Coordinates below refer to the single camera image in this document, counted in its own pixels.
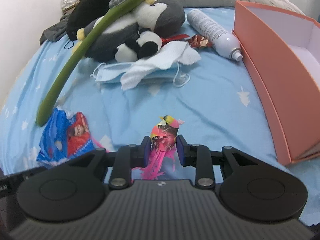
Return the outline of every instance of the cardboard box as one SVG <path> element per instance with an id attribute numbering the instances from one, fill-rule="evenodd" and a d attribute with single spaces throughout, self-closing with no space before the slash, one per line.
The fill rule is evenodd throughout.
<path id="1" fill-rule="evenodd" d="M 266 113 L 278 162 L 320 156 L 320 24 L 284 9 L 237 1 L 234 34 Z"/>

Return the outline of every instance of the red and blue package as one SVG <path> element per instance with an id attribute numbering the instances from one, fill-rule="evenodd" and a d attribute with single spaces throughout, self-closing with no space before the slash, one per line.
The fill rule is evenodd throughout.
<path id="1" fill-rule="evenodd" d="M 57 166 L 94 149 L 86 118 L 55 108 L 39 143 L 37 161 L 45 166 Z"/>

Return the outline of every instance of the white towel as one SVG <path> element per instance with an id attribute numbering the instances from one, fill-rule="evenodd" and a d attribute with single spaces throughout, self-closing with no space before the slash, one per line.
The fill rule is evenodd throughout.
<path id="1" fill-rule="evenodd" d="M 120 79 L 121 88 L 128 90 L 136 87 L 148 74 L 169 69 L 173 63 L 191 65 L 201 59 L 199 53 L 186 41 L 171 41 L 154 56 L 134 62 Z"/>

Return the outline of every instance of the bed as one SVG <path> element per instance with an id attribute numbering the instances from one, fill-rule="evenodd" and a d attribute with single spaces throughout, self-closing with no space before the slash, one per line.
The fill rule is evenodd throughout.
<path id="1" fill-rule="evenodd" d="M 234 8 L 201 8 L 231 31 Z M 196 32 L 185 22 L 181 33 Z M 36 157 L 43 128 L 35 124 L 36 111 L 54 79 L 71 54 L 65 49 L 67 36 L 46 41 L 31 58 L 17 79 L 0 114 L 0 167 L 11 174 L 39 165 Z M 284 167 L 276 153 L 259 96 L 242 62 L 218 56 L 212 49 L 200 51 L 201 61 L 183 66 L 190 81 L 181 88 L 170 82 L 153 80 L 128 91 L 121 84 L 95 83 L 90 74 L 97 62 L 83 59 L 67 81 L 58 104 L 72 112 L 81 111 L 91 134 L 109 151 L 127 144 L 140 144 L 158 123 L 158 116 L 172 115 L 185 121 L 180 126 L 188 143 L 199 143 L 220 151 L 231 145 L 266 163 L 298 177 L 308 189 L 308 202 L 300 217 L 306 225 L 320 222 L 320 159 Z M 194 180 L 195 169 L 181 167 L 175 155 L 164 160 L 161 179 Z M 214 167 L 217 182 L 222 182 L 219 167 Z M 108 182 L 110 171 L 106 176 Z M 140 178 L 134 170 L 133 179 Z"/>

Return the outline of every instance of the green massage hammer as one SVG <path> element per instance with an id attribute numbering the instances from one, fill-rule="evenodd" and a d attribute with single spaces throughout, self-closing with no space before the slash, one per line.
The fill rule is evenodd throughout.
<path id="1" fill-rule="evenodd" d="M 54 81 L 52 87 L 50 88 L 48 94 L 41 102 L 37 118 L 36 124 L 38 126 L 43 126 L 49 119 L 54 105 L 60 95 L 63 86 L 66 84 L 69 76 L 72 71 L 75 69 L 78 62 L 84 56 L 86 51 L 90 48 L 92 43 L 96 40 L 96 38 L 113 22 L 119 19 L 121 16 L 130 12 L 134 8 L 136 8 L 140 3 L 144 0 L 111 0 L 109 3 L 109 11 L 102 18 L 102 20 L 93 28 L 93 30 L 86 36 L 80 46 L 76 49 L 76 51 L 72 54 L 70 59 L 64 65 L 63 69 L 57 76 Z"/>

